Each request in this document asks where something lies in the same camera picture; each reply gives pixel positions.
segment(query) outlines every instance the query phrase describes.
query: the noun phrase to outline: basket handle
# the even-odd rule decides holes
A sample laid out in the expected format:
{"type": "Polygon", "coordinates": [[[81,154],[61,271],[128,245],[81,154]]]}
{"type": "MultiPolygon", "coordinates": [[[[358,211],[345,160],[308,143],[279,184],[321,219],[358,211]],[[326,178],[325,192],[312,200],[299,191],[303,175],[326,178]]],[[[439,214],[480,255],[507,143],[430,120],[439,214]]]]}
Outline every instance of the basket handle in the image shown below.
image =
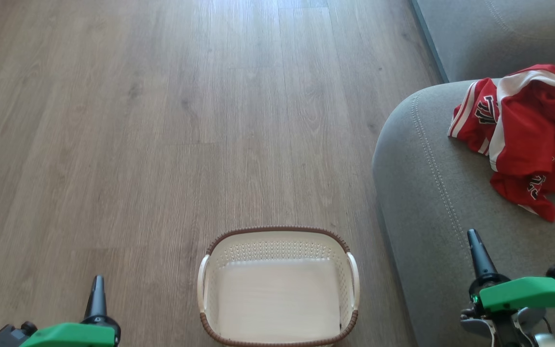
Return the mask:
{"type": "Polygon", "coordinates": [[[200,313],[205,313],[205,272],[207,271],[207,262],[209,261],[209,254],[200,262],[198,268],[198,282],[196,283],[196,296],[198,297],[198,309],[200,313]]]}
{"type": "Polygon", "coordinates": [[[355,257],[350,252],[346,252],[348,256],[348,263],[350,264],[350,275],[353,278],[353,292],[355,295],[355,305],[353,310],[359,309],[359,297],[361,296],[361,287],[359,286],[359,268],[357,268],[357,262],[355,257]]]}

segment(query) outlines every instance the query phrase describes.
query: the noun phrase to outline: green plastic casing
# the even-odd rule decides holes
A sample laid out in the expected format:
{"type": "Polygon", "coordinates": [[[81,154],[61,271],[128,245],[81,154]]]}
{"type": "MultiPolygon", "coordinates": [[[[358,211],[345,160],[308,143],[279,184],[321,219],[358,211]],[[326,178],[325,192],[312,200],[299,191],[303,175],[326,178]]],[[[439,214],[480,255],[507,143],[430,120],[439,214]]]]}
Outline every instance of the green plastic casing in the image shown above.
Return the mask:
{"type": "Polygon", "coordinates": [[[479,297],[490,312],[555,307],[555,279],[524,277],[482,289],[479,297]]]}
{"type": "Polygon", "coordinates": [[[114,347],[115,330],[99,325],[61,323],[40,329],[20,347],[114,347]]]}

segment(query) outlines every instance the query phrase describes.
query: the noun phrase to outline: basket bottom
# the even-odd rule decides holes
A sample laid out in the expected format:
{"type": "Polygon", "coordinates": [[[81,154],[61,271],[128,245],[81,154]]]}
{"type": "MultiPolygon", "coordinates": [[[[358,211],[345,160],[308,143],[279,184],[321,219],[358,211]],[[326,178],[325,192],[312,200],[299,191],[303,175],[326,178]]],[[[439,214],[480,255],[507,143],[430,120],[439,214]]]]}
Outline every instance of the basket bottom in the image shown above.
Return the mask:
{"type": "Polygon", "coordinates": [[[288,343],[340,333],[335,266],[328,259],[233,262],[218,275],[219,334],[288,343]]]}

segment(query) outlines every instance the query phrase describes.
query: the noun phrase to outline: black mount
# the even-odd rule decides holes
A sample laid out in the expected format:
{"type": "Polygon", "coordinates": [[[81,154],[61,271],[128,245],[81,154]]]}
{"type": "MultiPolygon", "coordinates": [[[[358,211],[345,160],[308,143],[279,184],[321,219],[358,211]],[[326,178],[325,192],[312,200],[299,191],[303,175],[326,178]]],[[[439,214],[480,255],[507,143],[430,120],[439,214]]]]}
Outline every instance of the black mount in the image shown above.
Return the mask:
{"type": "Polygon", "coordinates": [[[472,256],[472,266],[474,267],[476,278],[475,281],[472,282],[468,294],[470,295],[472,303],[475,305],[476,313],[483,315],[485,312],[480,300],[478,300],[479,292],[484,288],[508,282],[510,279],[505,275],[498,274],[476,230],[469,230],[467,235],[472,256]]]}
{"type": "Polygon", "coordinates": [[[8,324],[0,329],[0,347],[19,347],[37,331],[38,328],[30,321],[22,323],[20,329],[8,324]]]}
{"type": "Polygon", "coordinates": [[[101,325],[115,330],[115,347],[121,341],[121,327],[117,322],[106,315],[106,291],[104,290],[104,277],[95,276],[91,286],[91,294],[87,301],[87,308],[82,324],[101,325]]]}

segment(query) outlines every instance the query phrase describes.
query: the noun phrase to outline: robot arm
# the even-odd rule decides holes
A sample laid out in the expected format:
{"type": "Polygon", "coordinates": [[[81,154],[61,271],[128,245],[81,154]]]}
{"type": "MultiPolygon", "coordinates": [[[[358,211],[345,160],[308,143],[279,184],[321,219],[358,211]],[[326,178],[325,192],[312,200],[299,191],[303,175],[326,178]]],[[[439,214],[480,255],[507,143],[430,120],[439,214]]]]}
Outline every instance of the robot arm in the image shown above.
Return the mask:
{"type": "Polygon", "coordinates": [[[106,315],[104,278],[95,276],[81,323],[61,323],[38,330],[25,321],[16,329],[6,325],[0,330],[0,347],[117,347],[121,328],[106,315]]]}
{"type": "Polygon", "coordinates": [[[492,347],[555,347],[551,333],[531,336],[546,309],[555,307],[555,266],[546,277],[510,280],[498,274],[478,233],[467,234],[476,279],[469,288],[473,307],[463,310],[462,327],[491,338],[492,347]]]}

